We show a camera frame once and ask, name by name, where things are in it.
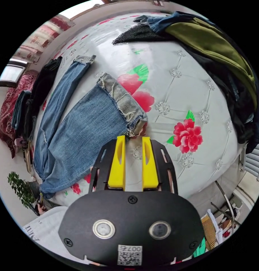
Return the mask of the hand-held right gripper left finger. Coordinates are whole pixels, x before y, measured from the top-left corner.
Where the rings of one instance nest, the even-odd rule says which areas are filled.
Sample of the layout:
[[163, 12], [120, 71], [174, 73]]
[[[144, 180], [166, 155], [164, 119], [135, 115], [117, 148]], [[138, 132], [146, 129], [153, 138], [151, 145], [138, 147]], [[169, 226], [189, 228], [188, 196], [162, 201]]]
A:
[[113, 161], [111, 164], [108, 186], [111, 189], [126, 187], [126, 138], [125, 135], [116, 139]]

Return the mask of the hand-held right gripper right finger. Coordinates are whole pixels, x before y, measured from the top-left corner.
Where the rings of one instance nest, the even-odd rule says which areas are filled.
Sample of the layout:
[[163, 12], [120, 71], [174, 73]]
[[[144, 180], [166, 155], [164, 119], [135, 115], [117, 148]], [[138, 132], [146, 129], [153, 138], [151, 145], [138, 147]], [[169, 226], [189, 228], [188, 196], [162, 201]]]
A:
[[157, 189], [159, 185], [156, 163], [149, 137], [142, 138], [142, 189]]

